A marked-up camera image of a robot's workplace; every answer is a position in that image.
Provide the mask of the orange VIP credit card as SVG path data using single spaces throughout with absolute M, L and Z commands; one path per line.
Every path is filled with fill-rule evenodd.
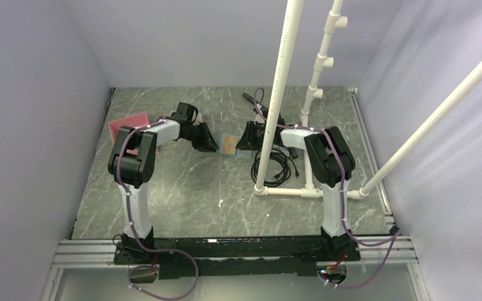
M 238 138 L 234 135 L 224 135 L 222 137 L 220 152 L 228 156 L 235 156 L 237 153 L 236 144 Z

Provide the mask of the green card holder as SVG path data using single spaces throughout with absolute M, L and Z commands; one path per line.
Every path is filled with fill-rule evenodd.
M 240 136 L 223 134 L 219 143 L 218 153 L 221 156 L 232 157 L 243 160 L 253 160 L 254 151 L 237 149 L 237 143 L 240 141 Z

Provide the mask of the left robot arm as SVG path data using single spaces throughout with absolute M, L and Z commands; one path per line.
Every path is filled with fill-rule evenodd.
M 151 180 L 157 148 L 167 142 L 187 140 L 194 150 L 214 153 L 218 144 L 199 110 L 180 102 L 176 111 L 140 127 L 120 127 L 107 164 L 122 194 L 125 227 L 122 246 L 139 263 L 154 258 L 153 225 L 148 210 L 147 184 Z

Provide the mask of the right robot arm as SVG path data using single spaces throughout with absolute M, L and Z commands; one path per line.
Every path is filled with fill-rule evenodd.
M 264 183 L 255 188 L 258 195 L 282 194 L 308 198 L 323 198 L 324 218 L 321 227 L 321 253 L 336 260 L 345 248 L 354 247 L 348 236 L 346 192 L 356 162 L 337 126 L 314 129 L 301 125 L 278 125 L 274 135 L 278 145 L 304 151 L 312 176 L 320 188 L 281 189 Z

